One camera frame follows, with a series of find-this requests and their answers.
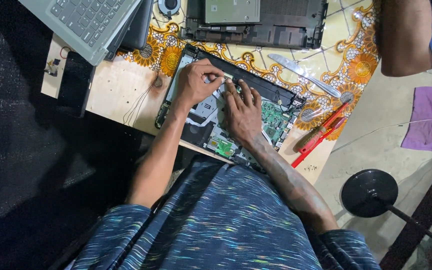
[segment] purple rag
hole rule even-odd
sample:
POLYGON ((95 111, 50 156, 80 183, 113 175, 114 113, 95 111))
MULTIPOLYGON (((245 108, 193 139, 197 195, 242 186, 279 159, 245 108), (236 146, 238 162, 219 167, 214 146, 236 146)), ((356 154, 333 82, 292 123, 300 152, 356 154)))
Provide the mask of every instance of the purple rag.
MULTIPOLYGON (((411 122, 425 119, 432 119, 432 87, 417 87, 411 122)), ((409 124, 401 147, 432 151, 432 120, 409 124)))

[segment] concrete floor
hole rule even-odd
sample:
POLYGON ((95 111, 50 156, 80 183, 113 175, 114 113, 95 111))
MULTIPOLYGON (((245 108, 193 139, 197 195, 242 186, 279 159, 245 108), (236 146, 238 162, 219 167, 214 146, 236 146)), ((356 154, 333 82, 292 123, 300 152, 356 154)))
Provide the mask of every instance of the concrete floor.
MULTIPOLYGON (((378 128, 409 122, 414 89, 421 86, 432 86, 432 74, 388 78, 378 67, 334 149, 378 128)), ((341 206, 339 194, 351 175, 364 169, 381 169, 398 182, 395 206, 411 215, 432 184, 432 152, 401 148, 407 130, 408 124, 383 128, 333 152, 315 183, 338 224, 361 232, 378 261, 405 222, 391 213, 376 218, 353 217, 341 206)))

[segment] butter knife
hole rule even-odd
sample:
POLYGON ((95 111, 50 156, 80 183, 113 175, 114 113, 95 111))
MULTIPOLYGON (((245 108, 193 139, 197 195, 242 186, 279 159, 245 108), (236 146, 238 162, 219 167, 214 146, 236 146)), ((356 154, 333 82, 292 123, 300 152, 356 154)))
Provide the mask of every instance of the butter knife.
POLYGON ((311 75, 309 75, 308 72, 304 71, 298 64, 289 60, 288 58, 286 58, 282 55, 276 54, 276 53, 270 53, 270 54, 268 54, 268 57, 273 59, 277 63, 281 64, 282 66, 284 66, 288 70, 291 70, 292 72, 296 73, 297 75, 305 77, 306 79, 313 82, 315 85, 319 86, 322 90, 324 90, 326 93, 332 95, 333 97, 338 98, 338 99, 341 97, 341 93, 338 90, 327 85, 326 83, 323 83, 322 81, 320 81, 318 79, 311 77, 311 75))

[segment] forearm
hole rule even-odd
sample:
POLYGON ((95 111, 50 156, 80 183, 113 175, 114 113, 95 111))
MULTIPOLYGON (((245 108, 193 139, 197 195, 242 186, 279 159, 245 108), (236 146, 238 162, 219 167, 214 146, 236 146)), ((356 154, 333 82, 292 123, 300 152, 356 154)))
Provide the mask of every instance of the forearm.
POLYGON ((249 149, 266 170, 279 195, 304 224, 317 233, 339 229, 331 209, 313 185, 291 167, 264 138, 256 139, 249 149))
POLYGON ((382 71, 406 76, 432 68, 432 8, 429 0, 385 0, 382 4, 382 71))
POLYGON ((159 134, 136 170, 128 204, 151 207, 164 193, 173 171, 178 145, 189 109, 173 102, 159 134))

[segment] wooden table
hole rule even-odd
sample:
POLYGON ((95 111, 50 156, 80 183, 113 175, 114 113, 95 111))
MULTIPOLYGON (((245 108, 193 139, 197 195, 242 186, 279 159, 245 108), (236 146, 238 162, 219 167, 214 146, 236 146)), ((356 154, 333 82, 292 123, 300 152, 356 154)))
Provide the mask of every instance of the wooden table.
MULTIPOLYGON (((327 119, 343 102, 350 105, 344 111, 349 117, 361 97, 364 87, 378 65, 375 46, 375 7, 371 0, 328 0, 325 33, 321 49, 290 50, 232 44, 195 43, 235 65, 251 71, 267 80, 283 86, 308 99, 289 138, 279 150, 289 163, 299 154, 293 151, 296 142, 309 130, 327 119), (269 59, 269 53, 278 53, 296 61, 308 73, 338 88, 340 99, 333 98, 305 79, 269 59)), ((153 7, 153 19, 147 45, 139 51, 119 55, 111 61, 103 61, 96 69, 86 110, 94 114, 132 126, 152 135, 158 134, 155 118, 174 75, 184 42, 178 40, 177 32, 184 25, 184 11, 173 16, 167 23, 153 7), (160 87, 149 88, 159 76, 160 87)), ((69 48, 58 36, 48 53, 48 62, 60 59, 57 77, 45 74, 41 92, 57 97, 64 72, 65 56, 69 48)), ((324 140, 296 168, 314 184, 326 163, 344 125, 324 140)), ((184 141, 180 145, 224 160, 206 150, 184 141)))

